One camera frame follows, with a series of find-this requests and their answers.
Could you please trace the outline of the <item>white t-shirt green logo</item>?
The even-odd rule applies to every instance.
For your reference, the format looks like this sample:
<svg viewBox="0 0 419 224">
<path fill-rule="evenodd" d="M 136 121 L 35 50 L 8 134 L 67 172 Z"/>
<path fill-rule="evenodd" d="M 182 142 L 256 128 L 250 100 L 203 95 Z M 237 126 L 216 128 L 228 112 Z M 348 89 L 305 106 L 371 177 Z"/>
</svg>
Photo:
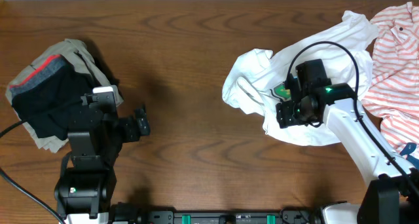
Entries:
<svg viewBox="0 0 419 224">
<path fill-rule="evenodd" d="M 274 53 L 255 48 L 239 56 L 222 89 L 223 101 L 246 114 L 264 117 L 265 134 L 295 145 L 324 146 L 338 143 L 325 125 L 291 126 L 281 129 L 276 105 L 289 99 L 284 89 L 288 72 L 296 65 L 320 59 L 333 84 L 348 83 L 357 88 L 358 98 L 366 95 L 372 83 L 373 60 L 366 48 L 378 37 L 378 27 L 365 15 L 346 11 L 342 22 Z"/>
</svg>

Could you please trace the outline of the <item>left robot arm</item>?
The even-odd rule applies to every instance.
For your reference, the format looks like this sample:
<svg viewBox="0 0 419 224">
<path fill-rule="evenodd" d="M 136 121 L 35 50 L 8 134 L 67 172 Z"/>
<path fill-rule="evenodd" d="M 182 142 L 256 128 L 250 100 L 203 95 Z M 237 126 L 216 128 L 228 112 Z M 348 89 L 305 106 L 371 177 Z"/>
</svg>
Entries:
<svg viewBox="0 0 419 224">
<path fill-rule="evenodd" d="M 71 112 L 70 152 L 54 190 L 65 223 L 108 223 L 117 178 L 114 165 L 125 143 L 151 133 L 144 107 L 120 117 L 111 92 L 86 94 Z"/>
</svg>

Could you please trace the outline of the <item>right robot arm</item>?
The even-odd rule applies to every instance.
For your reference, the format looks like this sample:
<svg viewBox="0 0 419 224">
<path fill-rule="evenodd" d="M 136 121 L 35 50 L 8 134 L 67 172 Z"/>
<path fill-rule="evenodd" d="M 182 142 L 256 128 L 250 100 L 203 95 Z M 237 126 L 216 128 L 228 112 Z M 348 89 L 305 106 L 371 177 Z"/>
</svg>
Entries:
<svg viewBox="0 0 419 224">
<path fill-rule="evenodd" d="M 418 170 L 394 150 L 347 83 L 333 84 L 321 60 L 299 64 L 284 87 L 290 100 L 276 106 L 281 128 L 326 126 L 339 139 L 367 184 L 361 204 L 321 207 L 311 223 L 417 223 Z"/>
</svg>

